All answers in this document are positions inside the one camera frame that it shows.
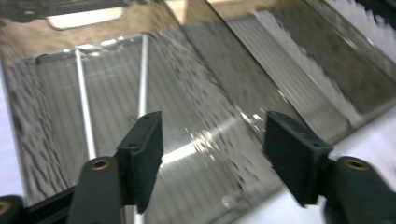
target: white stripe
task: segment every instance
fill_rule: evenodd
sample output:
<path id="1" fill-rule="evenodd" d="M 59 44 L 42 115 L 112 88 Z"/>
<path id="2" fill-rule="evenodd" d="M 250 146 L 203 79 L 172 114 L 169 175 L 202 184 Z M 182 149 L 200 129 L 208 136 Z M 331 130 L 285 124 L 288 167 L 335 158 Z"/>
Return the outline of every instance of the white stripe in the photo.
<path id="1" fill-rule="evenodd" d="M 139 90 L 139 112 L 140 118 L 145 116 L 147 111 L 147 86 L 148 86 L 148 59 L 149 59 L 149 36 L 142 36 L 142 60 L 140 64 L 140 90 Z M 137 213 L 137 206 L 134 206 L 134 224 L 144 224 L 145 215 Z"/>
<path id="2" fill-rule="evenodd" d="M 87 140 L 88 158 L 89 160 L 92 160 L 96 158 L 96 152 L 95 152 L 95 145 L 93 142 L 90 107 L 88 105 L 88 97 L 87 97 L 87 91 L 85 88 L 85 80 L 84 80 L 84 70 L 82 68 L 81 55 L 78 48 L 76 48 L 75 53 L 76 53 L 76 63 L 77 63 L 77 71 L 78 71 L 79 94 L 81 97 L 81 105 L 82 105 L 82 116 L 84 118 L 85 138 Z"/>
<path id="3" fill-rule="evenodd" d="M 148 56 L 149 56 L 149 37 L 143 35 L 142 60 L 140 64 L 140 92 L 139 92 L 139 112 L 138 117 L 146 115 L 147 105 L 147 85 L 148 85 Z"/>

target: black clamp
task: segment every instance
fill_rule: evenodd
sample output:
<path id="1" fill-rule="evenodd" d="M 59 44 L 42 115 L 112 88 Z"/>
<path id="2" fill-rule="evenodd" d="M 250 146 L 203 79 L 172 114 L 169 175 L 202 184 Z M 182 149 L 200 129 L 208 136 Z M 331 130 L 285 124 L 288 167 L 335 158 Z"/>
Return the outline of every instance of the black clamp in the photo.
<path id="1" fill-rule="evenodd" d="M 140 118 L 114 157 L 84 164 L 78 184 L 25 208 L 18 196 L 0 197 L 0 223 L 121 223 L 120 209 L 148 205 L 163 156 L 161 112 Z"/>
<path id="2" fill-rule="evenodd" d="M 265 155 L 300 204 L 326 199 L 329 224 L 396 223 L 396 193 L 366 161 L 328 158 L 332 147 L 291 117 L 269 112 Z"/>

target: white surface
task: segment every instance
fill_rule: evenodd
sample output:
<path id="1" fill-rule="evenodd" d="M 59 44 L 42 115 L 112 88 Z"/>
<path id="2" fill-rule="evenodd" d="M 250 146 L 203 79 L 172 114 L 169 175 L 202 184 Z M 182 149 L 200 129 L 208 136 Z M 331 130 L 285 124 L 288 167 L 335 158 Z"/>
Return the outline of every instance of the white surface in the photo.
<path id="1" fill-rule="evenodd" d="M 3 78 L 0 64 L 0 196 L 7 194 L 22 196 L 24 194 L 21 171 L 11 131 Z"/>
<path id="2" fill-rule="evenodd" d="M 47 17 L 49 24 L 57 30 L 90 25 L 98 22 L 113 21 L 122 16 L 122 7 L 113 7 Z"/>
<path id="3" fill-rule="evenodd" d="M 293 223 L 293 224 L 320 224 L 324 223 L 322 205 L 300 207 L 287 189 L 282 189 L 273 198 L 241 217 L 235 223 Z"/>
<path id="4" fill-rule="evenodd" d="M 355 0 L 326 1 L 396 63 L 396 32 L 383 18 L 366 12 Z"/>

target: clear plastic sheet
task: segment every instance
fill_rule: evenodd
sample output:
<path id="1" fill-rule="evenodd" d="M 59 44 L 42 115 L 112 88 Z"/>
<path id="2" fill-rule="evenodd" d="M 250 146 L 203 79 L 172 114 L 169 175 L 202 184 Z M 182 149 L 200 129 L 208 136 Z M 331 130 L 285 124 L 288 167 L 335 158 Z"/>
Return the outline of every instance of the clear plastic sheet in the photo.
<path id="1" fill-rule="evenodd" d="M 64 31 L 53 30 L 45 21 L 2 19 L 2 63 L 28 204 L 77 184 L 80 167 L 90 157 L 87 113 L 96 156 L 114 155 L 139 117 L 143 67 L 148 78 L 146 112 L 163 112 L 164 140 L 147 223 L 230 222 L 277 191 L 281 182 L 263 156 L 267 111 L 293 116 L 328 142 L 345 136 L 351 130 L 345 110 L 326 98 L 253 15 L 246 15 L 265 7 L 289 21 L 287 1 L 255 3 L 227 19 L 233 29 L 207 2 L 198 0 L 185 3 L 183 26 L 163 1 L 132 4 L 117 21 Z M 339 37 L 333 28 L 326 31 Z M 258 38 L 253 43 L 254 35 L 263 35 L 267 42 Z M 319 49 L 300 43 L 308 51 Z M 145 48 L 148 57 L 142 53 Z M 353 49 L 344 50 L 362 57 Z M 330 69 L 329 61 L 339 64 L 342 55 L 328 52 L 329 59 L 319 60 L 318 66 L 326 75 L 331 71 L 329 77 L 362 114 L 391 102 L 391 82 L 384 90 L 374 90 L 361 84 L 370 83 L 365 73 L 350 82 L 352 68 L 343 70 L 343 77 L 332 77 L 337 70 Z M 369 65 L 382 85 L 387 77 Z M 86 87 L 83 94 L 78 76 Z M 364 98 L 371 93 L 380 100 Z M 85 98 L 89 112 L 82 103 Z"/>

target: brass screw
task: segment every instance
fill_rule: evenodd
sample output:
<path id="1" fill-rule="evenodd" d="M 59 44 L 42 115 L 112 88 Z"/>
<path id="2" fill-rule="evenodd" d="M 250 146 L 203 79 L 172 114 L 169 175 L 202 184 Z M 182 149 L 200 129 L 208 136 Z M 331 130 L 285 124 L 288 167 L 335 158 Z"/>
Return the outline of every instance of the brass screw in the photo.
<path id="1" fill-rule="evenodd" d="M 369 169 L 369 166 L 366 163 L 357 160 L 346 160 L 344 161 L 344 164 L 355 170 L 365 171 Z"/>
<path id="2" fill-rule="evenodd" d="M 27 15 L 35 15 L 35 12 L 33 12 L 33 11 L 25 11 L 24 13 L 26 16 Z"/>
<path id="3" fill-rule="evenodd" d="M 106 169 L 109 165 L 110 165 L 109 161 L 99 160 L 99 161 L 95 161 L 92 164 L 91 169 L 93 169 L 94 171 L 103 170 Z"/>
<path id="4" fill-rule="evenodd" d="M 6 202 L 6 201 L 0 202 L 0 216 L 2 216 L 4 213 L 6 213 L 10 207 L 11 207 L 11 203 Z"/>

